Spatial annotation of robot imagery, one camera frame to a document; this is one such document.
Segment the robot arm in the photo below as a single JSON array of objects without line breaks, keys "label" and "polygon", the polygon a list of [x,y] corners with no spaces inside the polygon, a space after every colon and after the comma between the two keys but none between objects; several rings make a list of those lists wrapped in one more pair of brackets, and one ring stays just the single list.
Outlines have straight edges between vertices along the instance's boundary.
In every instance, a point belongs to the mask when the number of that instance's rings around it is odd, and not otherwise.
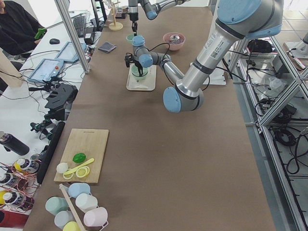
[{"label": "robot arm", "polygon": [[151,4],[149,0],[129,0],[128,11],[129,19],[132,22],[133,35],[137,35],[138,31],[138,20],[139,20],[139,8],[140,5],[145,12],[146,17],[149,20],[154,20],[160,12],[165,11],[171,7],[182,5],[187,0],[163,0],[161,2]]},{"label": "robot arm", "polygon": [[139,6],[143,8],[146,17],[153,20],[161,11],[183,3],[182,0],[163,0],[156,4],[147,0],[128,2],[128,14],[135,34],[132,39],[133,53],[125,56],[126,66],[134,63],[139,73],[152,65],[160,66],[173,83],[163,94],[164,106],[171,113],[194,111],[202,106],[203,83],[236,41],[279,34],[284,5],[282,0],[219,1],[215,29],[188,71],[183,74],[172,63],[169,55],[149,51],[144,37],[136,34]]}]

